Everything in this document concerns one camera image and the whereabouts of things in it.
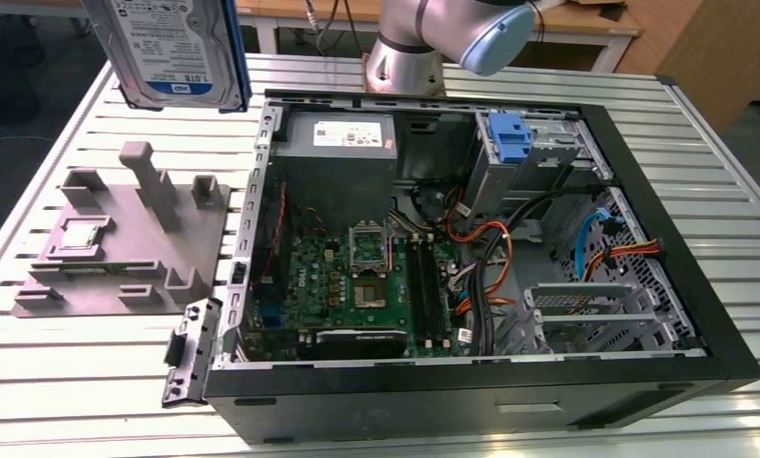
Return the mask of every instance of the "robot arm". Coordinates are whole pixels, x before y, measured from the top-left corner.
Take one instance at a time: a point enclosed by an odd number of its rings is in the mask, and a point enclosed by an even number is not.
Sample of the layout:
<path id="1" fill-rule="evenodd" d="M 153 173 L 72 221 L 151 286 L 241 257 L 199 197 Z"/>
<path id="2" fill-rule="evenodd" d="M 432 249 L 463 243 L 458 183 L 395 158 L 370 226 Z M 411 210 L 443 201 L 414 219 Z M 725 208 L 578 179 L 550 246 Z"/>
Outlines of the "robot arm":
<path id="1" fill-rule="evenodd" d="M 440 55 L 470 72 L 491 75 L 514 59 L 531 31 L 524 0 L 386 0 L 366 63 L 368 90 L 436 94 Z"/>

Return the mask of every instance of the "hard drive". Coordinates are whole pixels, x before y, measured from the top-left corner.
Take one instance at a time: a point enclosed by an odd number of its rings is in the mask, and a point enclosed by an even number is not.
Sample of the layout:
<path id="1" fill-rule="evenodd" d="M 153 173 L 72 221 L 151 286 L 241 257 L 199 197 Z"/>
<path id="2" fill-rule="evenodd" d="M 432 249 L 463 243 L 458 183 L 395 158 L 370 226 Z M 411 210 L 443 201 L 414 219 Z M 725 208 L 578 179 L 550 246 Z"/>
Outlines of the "hard drive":
<path id="1" fill-rule="evenodd" d="M 245 111 L 235 0 L 83 0 L 131 108 Z"/>

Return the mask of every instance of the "metal bracket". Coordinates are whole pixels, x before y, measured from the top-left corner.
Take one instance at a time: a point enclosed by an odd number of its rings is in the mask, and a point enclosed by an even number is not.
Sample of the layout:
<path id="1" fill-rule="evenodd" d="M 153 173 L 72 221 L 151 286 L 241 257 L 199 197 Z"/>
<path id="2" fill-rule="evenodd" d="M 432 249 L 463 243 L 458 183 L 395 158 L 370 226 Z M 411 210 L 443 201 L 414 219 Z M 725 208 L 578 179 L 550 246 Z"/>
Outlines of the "metal bracket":
<path id="1" fill-rule="evenodd" d="M 184 308 L 179 329 L 171 333 L 164 363 L 171 366 L 161 407 L 204 406 L 204 383 L 211 367 L 212 341 L 221 302 L 208 298 Z"/>

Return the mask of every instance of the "metal table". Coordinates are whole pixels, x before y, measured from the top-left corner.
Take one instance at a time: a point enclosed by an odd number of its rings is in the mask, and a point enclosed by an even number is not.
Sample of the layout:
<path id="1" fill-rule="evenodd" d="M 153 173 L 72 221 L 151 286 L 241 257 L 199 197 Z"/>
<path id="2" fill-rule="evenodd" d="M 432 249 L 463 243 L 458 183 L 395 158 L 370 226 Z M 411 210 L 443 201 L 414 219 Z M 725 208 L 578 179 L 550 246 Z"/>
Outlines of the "metal table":
<path id="1" fill-rule="evenodd" d="M 208 407 L 161 410 L 164 342 L 176 316 L 19 320 L 12 297 L 64 197 L 71 167 L 131 180 L 117 148 L 153 144 L 173 182 L 213 173 L 245 188 L 265 87 L 360 90 L 352 59 L 255 55 L 247 114 L 132 111 L 105 67 L 0 231 L 0 456 L 149 456 L 191 453 L 396 453 L 479 456 L 760 455 L 760 382 L 674 406 L 622 430 L 424 438 L 249 448 Z M 675 87 L 654 77 L 507 70 L 479 79 L 446 66 L 450 95 L 604 105 L 727 311 L 760 359 L 760 188 Z M 233 193 L 217 278 L 225 278 L 243 193 Z M 223 297 L 221 287 L 216 294 Z"/>

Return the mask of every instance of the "sticker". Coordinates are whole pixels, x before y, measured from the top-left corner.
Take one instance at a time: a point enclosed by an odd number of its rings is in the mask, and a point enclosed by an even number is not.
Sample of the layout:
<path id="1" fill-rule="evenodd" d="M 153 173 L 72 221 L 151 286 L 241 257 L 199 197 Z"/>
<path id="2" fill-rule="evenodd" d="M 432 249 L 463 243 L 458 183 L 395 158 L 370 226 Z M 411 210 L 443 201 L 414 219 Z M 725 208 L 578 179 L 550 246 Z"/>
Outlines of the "sticker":
<path id="1" fill-rule="evenodd" d="M 380 124 L 378 122 L 318 122 L 312 145 L 382 148 Z"/>
<path id="2" fill-rule="evenodd" d="M 207 49 L 187 26 L 193 0 L 112 0 L 141 78 L 169 94 L 201 94 L 212 84 Z"/>
<path id="3" fill-rule="evenodd" d="M 636 31 L 631 29 L 608 29 L 608 33 L 614 33 L 616 35 L 636 35 Z"/>
<path id="4" fill-rule="evenodd" d="M 467 205 L 464 205 L 460 202 L 456 203 L 456 211 L 466 218 L 467 218 L 467 215 L 470 215 L 470 209 L 467 208 Z"/>

